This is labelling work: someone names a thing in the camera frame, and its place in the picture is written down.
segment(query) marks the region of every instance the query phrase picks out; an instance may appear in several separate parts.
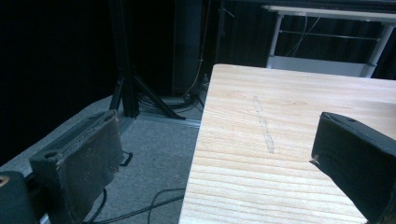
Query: metal rack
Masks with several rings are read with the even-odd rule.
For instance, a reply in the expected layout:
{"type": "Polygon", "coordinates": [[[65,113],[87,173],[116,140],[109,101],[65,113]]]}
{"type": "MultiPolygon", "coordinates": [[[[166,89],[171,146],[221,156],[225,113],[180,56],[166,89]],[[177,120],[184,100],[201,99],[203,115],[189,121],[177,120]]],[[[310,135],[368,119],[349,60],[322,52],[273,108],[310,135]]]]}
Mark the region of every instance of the metal rack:
{"type": "Polygon", "coordinates": [[[301,7],[274,7],[262,6],[265,9],[277,12],[277,20],[267,60],[267,68],[279,68],[304,72],[319,72],[334,75],[346,75],[353,77],[371,77],[379,57],[384,50],[389,37],[396,24],[395,14],[359,12],[359,11],[342,11],[318,8],[301,8],[301,7]],[[306,16],[329,19],[343,19],[354,21],[380,21],[384,26],[382,34],[378,38],[356,37],[347,35],[325,35],[325,34],[307,34],[293,31],[282,31],[280,25],[285,15],[289,16],[306,16]],[[275,56],[276,42],[278,35],[281,33],[297,34],[297,35],[316,35],[330,36],[337,38],[364,39],[376,41],[375,48],[367,63],[340,63],[322,60],[301,59],[291,57],[275,56]]]}

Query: wooden board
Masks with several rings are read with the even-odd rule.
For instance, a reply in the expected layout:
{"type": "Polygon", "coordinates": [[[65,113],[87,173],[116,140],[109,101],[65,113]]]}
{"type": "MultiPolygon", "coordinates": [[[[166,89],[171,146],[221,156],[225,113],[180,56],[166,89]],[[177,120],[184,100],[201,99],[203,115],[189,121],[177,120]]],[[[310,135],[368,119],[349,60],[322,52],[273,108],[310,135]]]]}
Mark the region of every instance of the wooden board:
{"type": "Polygon", "coordinates": [[[396,139],[396,81],[216,65],[180,223],[364,223],[309,163],[322,111],[396,139]]]}

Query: screw hole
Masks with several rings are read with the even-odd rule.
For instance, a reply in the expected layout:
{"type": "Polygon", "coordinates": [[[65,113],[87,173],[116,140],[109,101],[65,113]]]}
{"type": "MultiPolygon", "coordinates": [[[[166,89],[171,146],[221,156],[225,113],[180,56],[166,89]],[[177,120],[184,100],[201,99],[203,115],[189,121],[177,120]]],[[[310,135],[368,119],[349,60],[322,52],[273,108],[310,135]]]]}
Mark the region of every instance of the screw hole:
{"type": "Polygon", "coordinates": [[[49,152],[44,157],[46,159],[51,159],[52,157],[55,157],[56,155],[58,155],[58,152],[49,152]]]}

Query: metal stand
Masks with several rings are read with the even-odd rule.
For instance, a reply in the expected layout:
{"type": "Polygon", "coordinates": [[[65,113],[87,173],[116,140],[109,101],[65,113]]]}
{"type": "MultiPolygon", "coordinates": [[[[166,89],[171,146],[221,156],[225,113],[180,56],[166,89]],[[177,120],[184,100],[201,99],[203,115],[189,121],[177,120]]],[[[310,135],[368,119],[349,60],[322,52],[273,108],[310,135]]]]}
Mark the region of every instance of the metal stand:
{"type": "Polygon", "coordinates": [[[177,115],[157,94],[136,74],[131,59],[131,24],[125,0],[109,0],[114,43],[117,54],[119,78],[111,100],[110,109],[118,110],[120,99],[126,117],[136,118],[139,114],[137,88],[143,91],[161,111],[171,119],[185,119],[177,115]]]}
{"type": "Polygon", "coordinates": [[[373,75],[376,64],[378,63],[379,57],[388,43],[393,28],[394,24],[384,23],[384,30],[382,31],[380,39],[375,44],[375,48],[373,49],[373,53],[369,59],[369,62],[364,65],[363,69],[361,70],[361,77],[371,77],[373,75]]]}
{"type": "Polygon", "coordinates": [[[218,36],[216,39],[216,59],[215,63],[219,62],[219,50],[220,50],[220,43],[221,39],[225,36],[224,31],[224,1],[221,1],[220,8],[219,8],[219,26],[218,26],[218,36]]]}
{"type": "Polygon", "coordinates": [[[268,60],[267,60],[267,66],[266,66],[267,68],[272,68],[273,60],[275,57],[275,48],[276,48],[277,37],[279,36],[279,29],[280,29],[280,24],[282,23],[282,19],[283,19],[283,15],[277,14],[273,41],[271,43],[270,53],[268,55],[268,60]]]}

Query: gray carpet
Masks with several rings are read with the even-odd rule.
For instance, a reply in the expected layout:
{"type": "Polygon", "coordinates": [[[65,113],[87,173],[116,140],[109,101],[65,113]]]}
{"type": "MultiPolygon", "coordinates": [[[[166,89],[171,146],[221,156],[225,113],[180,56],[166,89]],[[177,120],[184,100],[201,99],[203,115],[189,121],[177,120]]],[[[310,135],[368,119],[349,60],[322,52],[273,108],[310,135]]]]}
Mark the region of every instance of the gray carpet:
{"type": "MultiPolygon", "coordinates": [[[[9,161],[0,171],[14,170],[28,175],[31,172],[28,159],[38,150],[59,137],[89,115],[108,109],[111,98],[107,97],[87,106],[73,118],[55,129],[45,138],[9,161]]],[[[187,121],[174,121],[162,115],[150,115],[141,108],[142,116],[126,119],[119,113],[122,130],[121,143],[124,151],[134,157],[127,167],[121,167],[115,179],[106,187],[107,201],[95,221],[124,215],[151,204],[154,195],[163,189],[184,189],[191,168],[191,160],[198,135],[199,119],[203,110],[200,105],[179,113],[187,121]]],[[[165,192],[156,203],[183,195],[184,190],[165,192]]],[[[93,214],[102,196],[96,200],[87,219],[93,214]]],[[[178,223],[182,200],[152,210],[150,223],[178,223]]],[[[115,223],[148,223],[148,212],[115,223]]]]}

